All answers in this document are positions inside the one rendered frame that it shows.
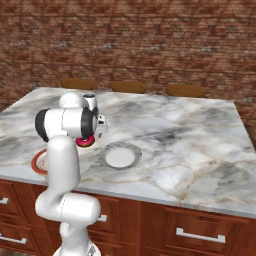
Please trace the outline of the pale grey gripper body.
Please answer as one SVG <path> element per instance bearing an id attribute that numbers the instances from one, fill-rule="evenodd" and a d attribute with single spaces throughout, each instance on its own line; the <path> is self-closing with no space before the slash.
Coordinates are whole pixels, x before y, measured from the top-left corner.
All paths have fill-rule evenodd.
<path id="1" fill-rule="evenodd" d="M 108 124 L 103 121 L 99 121 L 97 124 L 96 135 L 100 138 L 103 134 L 108 132 Z"/>

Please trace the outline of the pink frosted donut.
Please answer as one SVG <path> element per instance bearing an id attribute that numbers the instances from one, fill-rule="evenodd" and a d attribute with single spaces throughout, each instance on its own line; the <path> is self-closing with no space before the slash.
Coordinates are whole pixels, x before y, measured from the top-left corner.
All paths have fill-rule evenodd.
<path id="1" fill-rule="evenodd" d="M 79 147 L 90 147 L 93 145 L 94 142 L 95 142 L 95 138 L 93 136 L 90 136 L 87 139 L 83 139 L 83 138 L 76 139 L 76 144 Z"/>

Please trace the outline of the grey rimmed white plate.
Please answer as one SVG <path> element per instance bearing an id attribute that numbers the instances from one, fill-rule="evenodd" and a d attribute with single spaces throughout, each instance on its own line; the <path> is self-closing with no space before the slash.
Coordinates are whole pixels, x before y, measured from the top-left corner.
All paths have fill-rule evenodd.
<path id="1" fill-rule="evenodd" d="M 141 157 L 142 152 L 139 147 L 125 142 L 110 143 L 98 154 L 101 164 L 114 170 L 135 167 Z"/>

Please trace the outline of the brown wooden stool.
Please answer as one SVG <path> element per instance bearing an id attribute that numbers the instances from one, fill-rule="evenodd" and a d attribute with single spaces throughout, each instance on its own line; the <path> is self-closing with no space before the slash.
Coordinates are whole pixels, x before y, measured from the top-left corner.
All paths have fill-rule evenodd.
<path id="1" fill-rule="evenodd" d="M 206 88 L 199 85 L 172 84 L 166 87 L 166 93 L 178 97 L 203 97 Z"/>
<path id="2" fill-rule="evenodd" d="M 143 94 L 147 90 L 147 85 L 135 81 L 112 81 L 110 87 L 114 92 L 139 93 Z"/>
<path id="3" fill-rule="evenodd" d="M 69 89 L 92 90 L 95 82 L 87 78 L 62 78 L 60 84 Z"/>

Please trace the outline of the red rimmed plate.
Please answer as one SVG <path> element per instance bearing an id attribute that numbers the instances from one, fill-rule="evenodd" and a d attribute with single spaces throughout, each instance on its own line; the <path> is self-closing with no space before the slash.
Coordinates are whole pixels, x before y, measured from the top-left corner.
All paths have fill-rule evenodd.
<path id="1" fill-rule="evenodd" d="M 31 161 L 31 168 L 40 175 L 48 174 L 46 150 L 39 151 Z"/>

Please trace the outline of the small red wood drawer front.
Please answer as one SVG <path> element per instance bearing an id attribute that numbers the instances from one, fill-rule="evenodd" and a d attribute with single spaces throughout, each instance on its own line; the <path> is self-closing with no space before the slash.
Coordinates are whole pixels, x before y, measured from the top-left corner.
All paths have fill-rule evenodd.
<path id="1" fill-rule="evenodd" d="M 9 198 L 9 203 L 0 204 L 0 214 L 9 215 L 14 218 L 22 218 L 23 210 L 12 182 L 0 180 L 0 200 L 3 198 Z"/>

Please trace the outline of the wide red wood drawer front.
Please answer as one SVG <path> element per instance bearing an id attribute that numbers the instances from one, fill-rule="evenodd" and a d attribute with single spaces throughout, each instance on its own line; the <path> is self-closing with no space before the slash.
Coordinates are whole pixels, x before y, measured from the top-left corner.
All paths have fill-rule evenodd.
<path id="1" fill-rule="evenodd" d="M 186 233 L 217 237 L 216 243 L 176 235 Z M 256 220 L 232 215 L 142 203 L 141 256 L 256 256 Z"/>

